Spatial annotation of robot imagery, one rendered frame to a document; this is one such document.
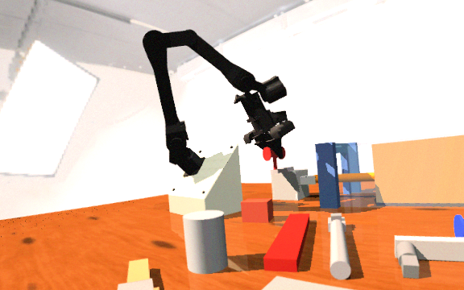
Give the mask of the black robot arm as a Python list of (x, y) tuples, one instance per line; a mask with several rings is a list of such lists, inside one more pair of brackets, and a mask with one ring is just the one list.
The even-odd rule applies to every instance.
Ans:
[[(199, 172), (205, 157), (200, 158), (194, 151), (186, 147), (186, 140), (189, 140), (189, 137), (185, 120), (179, 120), (172, 96), (172, 86), (168, 75), (167, 50), (179, 46), (191, 48), (223, 74), (235, 89), (244, 93), (241, 96), (235, 95), (234, 104), (241, 102), (247, 115), (264, 108), (263, 102), (270, 105), (286, 97), (288, 91), (278, 76), (273, 76), (264, 82), (257, 81), (252, 73), (227, 60), (191, 29), (168, 33), (157, 30), (147, 32), (143, 37), (143, 48), (155, 73), (155, 82), (164, 113), (169, 163), (179, 166), (185, 172), (183, 177), (188, 177)], [(257, 92), (252, 94), (252, 90)]]

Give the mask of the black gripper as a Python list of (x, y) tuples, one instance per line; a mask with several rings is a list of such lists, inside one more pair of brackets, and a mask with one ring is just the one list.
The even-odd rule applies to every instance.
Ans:
[(261, 149), (269, 147), (280, 159), (282, 159), (283, 152), (281, 139), (296, 127), (291, 120), (286, 120), (275, 125), (269, 115), (270, 112), (271, 110), (267, 110), (265, 106), (261, 110), (247, 115), (247, 122), (251, 122), (254, 130), (244, 135), (243, 140), (245, 144), (248, 144), (254, 139), (254, 145), (257, 145)]

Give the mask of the white cylinder with grey end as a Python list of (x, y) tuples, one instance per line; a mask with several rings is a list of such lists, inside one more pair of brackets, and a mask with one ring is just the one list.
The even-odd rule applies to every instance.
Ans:
[(346, 222), (342, 213), (331, 213), (328, 217), (330, 232), (330, 274), (334, 279), (345, 280), (350, 275), (350, 260), (346, 245)]

